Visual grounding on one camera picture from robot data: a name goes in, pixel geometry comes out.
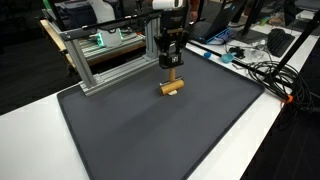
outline mouse pad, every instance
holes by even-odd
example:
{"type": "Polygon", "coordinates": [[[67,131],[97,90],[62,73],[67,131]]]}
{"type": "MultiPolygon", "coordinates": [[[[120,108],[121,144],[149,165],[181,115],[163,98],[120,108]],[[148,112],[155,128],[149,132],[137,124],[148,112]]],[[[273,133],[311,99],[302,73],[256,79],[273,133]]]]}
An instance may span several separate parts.
{"type": "Polygon", "coordinates": [[[160,96],[169,72],[158,65],[90,97],[79,86],[58,94],[91,179],[186,179],[264,92],[189,50],[182,58],[175,96],[160,96]]]}

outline white table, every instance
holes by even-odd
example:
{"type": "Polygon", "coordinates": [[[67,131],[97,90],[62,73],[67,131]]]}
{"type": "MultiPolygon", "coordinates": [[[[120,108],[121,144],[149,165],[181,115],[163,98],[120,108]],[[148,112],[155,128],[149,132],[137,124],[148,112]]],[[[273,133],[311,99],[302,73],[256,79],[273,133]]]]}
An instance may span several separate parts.
{"type": "MultiPolygon", "coordinates": [[[[268,33],[271,26],[254,29],[268,33]]],[[[310,36],[289,64],[300,70],[317,38],[310,36]]],[[[204,51],[187,47],[199,54],[204,51]]],[[[224,47],[206,46],[219,53],[224,47]]],[[[217,62],[239,74],[231,63],[217,62]]],[[[0,179],[87,180],[88,175],[60,110],[57,94],[0,116],[0,179]]],[[[194,171],[189,179],[238,180],[280,112],[280,101],[263,93],[194,171]]]]}

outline gray mat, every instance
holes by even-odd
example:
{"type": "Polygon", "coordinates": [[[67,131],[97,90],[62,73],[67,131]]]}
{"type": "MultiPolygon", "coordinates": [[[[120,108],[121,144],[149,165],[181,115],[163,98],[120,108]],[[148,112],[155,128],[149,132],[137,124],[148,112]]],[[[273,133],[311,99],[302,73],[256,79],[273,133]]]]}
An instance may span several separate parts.
{"type": "Polygon", "coordinates": [[[263,86],[190,51],[177,68],[185,87],[160,96],[168,71],[154,66],[86,97],[58,99],[91,179],[185,179],[264,91],[263,86]]]}

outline floor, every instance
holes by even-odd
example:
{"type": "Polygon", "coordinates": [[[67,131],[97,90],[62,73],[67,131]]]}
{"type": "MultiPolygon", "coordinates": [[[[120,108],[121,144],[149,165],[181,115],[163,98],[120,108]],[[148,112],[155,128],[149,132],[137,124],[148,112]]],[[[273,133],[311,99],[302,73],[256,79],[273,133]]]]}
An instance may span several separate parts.
{"type": "MultiPolygon", "coordinates": [[[[202,17],[212,22],[219,9],[219,4],[209,2],[202,17]]],[[[38,33],[39,28],[30,28],[28,31],[33,35],[30,36],[24,31],[11,39],[10,36],[1,34],[2,39],[6,38],[6,44],[3,47],[4,52],[0,54],[0,115],[79,81],[77,75],[68,74],[63,58],[55,46],[38,33]]],[[[319,55],[320,42],[301,71],[311,91],[318,95],[319,55]]],[[[106,69],[111,66],[104,64],[102,67],[106,69]]],[[[274,123],[242,179],[320,179],[320,113],[299,113],[296,118],[290,119],[289,123],[286,122],[286,128],[282,128],[283,117],[286,115],[283,114],[274,123]]]]}

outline black mat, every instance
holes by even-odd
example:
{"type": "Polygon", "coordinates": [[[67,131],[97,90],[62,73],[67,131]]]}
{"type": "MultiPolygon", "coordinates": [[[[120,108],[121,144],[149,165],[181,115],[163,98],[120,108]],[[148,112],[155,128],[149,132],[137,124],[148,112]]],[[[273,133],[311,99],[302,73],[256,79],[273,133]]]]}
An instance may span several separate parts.
{"type": "Polygon", "coordinates": [[[91,179],[187,178],[264,88],[190,51],[177,68],[185,87],[160,96],[168,71],[154,66],[86,97],[58,99],[91,179]]]}

